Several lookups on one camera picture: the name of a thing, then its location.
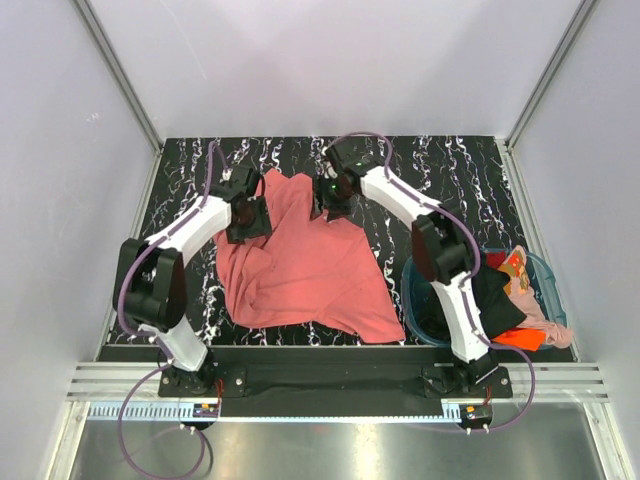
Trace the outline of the salmon pink t-shirt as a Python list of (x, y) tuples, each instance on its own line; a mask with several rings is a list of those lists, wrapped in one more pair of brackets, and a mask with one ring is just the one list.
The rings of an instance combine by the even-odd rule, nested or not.
[(404, 340), (365, 231), (345, 218), (311, 218), (309, 176), (271, 169), (265, 180), (272, 234), (242, 244), (214, 238), (234, 323), (257, 329), (316, 322), (367, 344)]

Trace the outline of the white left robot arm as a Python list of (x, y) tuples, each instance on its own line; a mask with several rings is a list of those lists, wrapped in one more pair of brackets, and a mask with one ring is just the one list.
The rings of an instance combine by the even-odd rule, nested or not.
[(193, 395), (208, 394), (216, 372), (205, 365), (208, 349), (186, 319), (185, 269), (218, 234), (231, 244), (271, 234), (265, 193), (262, 174), (235, 167), (221, 182), (208, 182), (205, 193), (166, 228), (121, 245), (113, 293), (118, 323), (127, 334), (158, 344)]

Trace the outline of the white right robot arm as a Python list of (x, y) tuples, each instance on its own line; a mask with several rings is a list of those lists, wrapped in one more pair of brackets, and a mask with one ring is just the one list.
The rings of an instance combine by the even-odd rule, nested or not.
[(479, 247), (453, 208), (419, 192), (392, 171), (388, 138), (379, 137), (386, 145), (380, 161), (356, 152), (352, 142), (360, 135), (343, 135), (324, 148), (324, 166), (312, 182), (311, 217), (323, 215), (329, 222), (347, 217), (351, 199), (359, 195), (410, 229), (414, 265), (438, 295), (452, 354), (462, 365), (453, 374), (455, 387), (463, 395), (476, 396), (490, 383), (488, 370), (497, 368), (473, 297), (472, 278), (481, 264)]

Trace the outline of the teal plastic laundry basket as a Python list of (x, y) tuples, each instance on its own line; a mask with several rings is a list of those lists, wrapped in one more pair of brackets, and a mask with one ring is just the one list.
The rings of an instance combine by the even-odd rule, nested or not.
[[(521, 246), (486, 249), (472, 284), (481, 325), (494, 342), (528, 351), (571, 345), (573, 332), (555, 276), (539, 256)], [(401, 299), (413, 336), (423, 344), (447, 348), (449, 327), (438, 295), (411, 259), (403, 269)]]

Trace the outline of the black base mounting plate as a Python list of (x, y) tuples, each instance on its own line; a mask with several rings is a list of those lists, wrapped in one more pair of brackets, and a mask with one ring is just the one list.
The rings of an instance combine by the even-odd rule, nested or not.
[(159, 395), (387, 390), (435, 399), (509, 399), (509, 373), (496, 359), (490, 371), (464, 367), (450, 351), (424, 346), (216, 347), (198, 372), (170, 367), (162, 373)]

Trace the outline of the patterned red yellow garment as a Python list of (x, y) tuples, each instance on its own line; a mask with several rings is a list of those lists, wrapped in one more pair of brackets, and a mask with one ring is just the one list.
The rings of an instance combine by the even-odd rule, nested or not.
[(531, 280), (527, 273), (527, 254), (525, 249), (518, 245), (512, 250), (485, 250), (487, 264), (508, 276), (504, 286), (505, 293), (510, 298), (524, 297), (533, 293)]

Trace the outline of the black t-shirt in basket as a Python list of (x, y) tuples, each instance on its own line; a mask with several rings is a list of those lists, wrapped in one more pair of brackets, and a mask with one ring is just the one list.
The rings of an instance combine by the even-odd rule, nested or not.
[[(472, 279), (473, 297), (485, 334), (493, 339), (507, 330), (516, 328), (525, 315), (511, 302), (504, 291), (508, 276), (491, 268), (482, 253), (481, 266)], [(445, 315), (432, 285), (420, 273), (415, 276), (411, 293), (414, 320), (426, 336), (439, 343), (450, 343), (450, 332)]]

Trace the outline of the orange garment in basket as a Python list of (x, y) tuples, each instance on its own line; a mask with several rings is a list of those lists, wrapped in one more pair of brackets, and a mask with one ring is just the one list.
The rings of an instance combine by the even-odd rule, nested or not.
[(546, 334), (537, 329), (513, 328), (494, 337), (494, 343), (526, 351), (537, 351), (546, 340)]

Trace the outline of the pale pink garment in basket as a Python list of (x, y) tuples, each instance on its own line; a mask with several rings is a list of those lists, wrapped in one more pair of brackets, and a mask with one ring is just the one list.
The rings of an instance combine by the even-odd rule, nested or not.
[(571, 346), (573, 331), (546, 318), (541, 306), (535, 299), (532, 288), (529, 288), (524, 294), (512, 293), (509, 299), (525, 315), (525, 319), (517, 325), (518, 328), (543, 332), (545, 334), (545, 345), (559, 349), (566, 349)]

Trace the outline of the aluminium frame rail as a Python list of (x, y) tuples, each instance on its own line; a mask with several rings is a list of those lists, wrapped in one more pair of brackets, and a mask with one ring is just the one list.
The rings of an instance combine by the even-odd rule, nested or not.
[(507, 363), (483, 385), (455, 386), (446, 364), (266, 364), (228, 363), (215, 367), (213, 380), (199, 384), (175, 369), (155, 373), (150, 363), (82, 363), (74, 373), (69, 401), (115, 401), (132, 392), (142, 399), (247, 398), (260, 393), (391, 393), (453, 401), (605, 403), (608, 391), (599, 369), (584, 363)]

